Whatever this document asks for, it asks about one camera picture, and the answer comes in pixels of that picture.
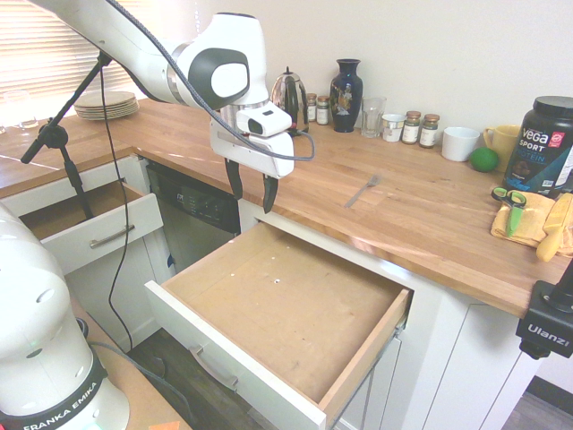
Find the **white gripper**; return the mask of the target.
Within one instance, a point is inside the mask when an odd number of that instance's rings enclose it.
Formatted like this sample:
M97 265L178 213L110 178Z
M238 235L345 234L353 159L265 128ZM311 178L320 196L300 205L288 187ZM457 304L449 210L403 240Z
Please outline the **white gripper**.
M294 156L293 140L288 133L279 133L269 138L251 134L249 140L254 146L268 152ZM295 162L292 159L271 157L253 149L236 139L214 119L210 122L210 145L215 153L226 158L227 178L236 199L242 199L244 192L239 164L266 174L263 175L263 210L265 213L271 212L278 193L278 180L293 172Z

